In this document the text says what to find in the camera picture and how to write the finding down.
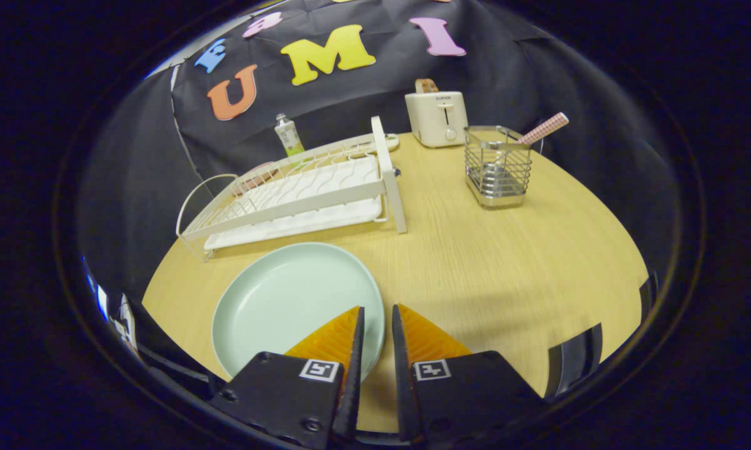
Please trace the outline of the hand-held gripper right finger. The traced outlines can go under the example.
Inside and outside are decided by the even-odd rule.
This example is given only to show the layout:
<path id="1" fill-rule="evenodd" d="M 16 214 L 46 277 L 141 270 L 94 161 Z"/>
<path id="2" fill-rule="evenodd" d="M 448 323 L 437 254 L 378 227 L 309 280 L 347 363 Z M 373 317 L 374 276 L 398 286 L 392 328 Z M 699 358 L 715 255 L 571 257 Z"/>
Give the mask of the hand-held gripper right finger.
<path id="1" fill-rule="evenodd" d="M 546 407 L 501 353 L 470 351 L 403 304 L 392 335 L 399 437 L 413 446 L 487 446 Z"/>

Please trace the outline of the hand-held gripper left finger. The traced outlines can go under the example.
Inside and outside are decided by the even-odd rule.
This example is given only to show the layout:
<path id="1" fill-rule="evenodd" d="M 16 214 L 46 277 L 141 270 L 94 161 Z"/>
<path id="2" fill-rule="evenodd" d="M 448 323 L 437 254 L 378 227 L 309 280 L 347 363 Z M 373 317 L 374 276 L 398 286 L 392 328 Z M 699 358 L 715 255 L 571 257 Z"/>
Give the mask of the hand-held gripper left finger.
<path id="1" fill-rule="evenodd" d="M 326 449 L 356 431 L 365 310 L 345 311 L 287 355 L 261 351 L 211 399 L 235 421 L 304 449 Z"/>

